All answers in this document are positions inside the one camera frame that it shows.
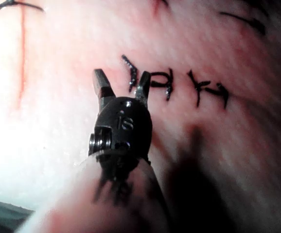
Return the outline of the right arm needle driver jaw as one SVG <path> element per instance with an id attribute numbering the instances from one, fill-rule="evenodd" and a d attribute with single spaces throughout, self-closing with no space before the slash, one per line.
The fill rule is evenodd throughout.
<path id="1" fill-rule="evenodd" d="M 109 102 L 115 99 L 116 96 L 113 92 L 110 82 L 104 71 L 100 68 L 94 69 L 93 71 L 93 86 L 94 92 L 99 101 L 99 105 L 107 105 Z"/>
<path id="2" fill-rule="evenodd" d="M 135 92 L 135 99 L 140 101 L 144 106 L 148 105 L 149 89 L 151 84 L 151 73 L 144 71 L 141 75 L 139 84 Z"/>

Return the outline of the right arm needle driver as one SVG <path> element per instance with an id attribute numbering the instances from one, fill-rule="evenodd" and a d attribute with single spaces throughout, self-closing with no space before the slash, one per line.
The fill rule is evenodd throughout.
<path id="1" fill-rule="evenodd" d="M 148 161 L 152 140 L 152 120 L 147 107 L 130 97 L 102 101 L 89 139 L 88 154 L 101 150 L 128 150 Z"/>

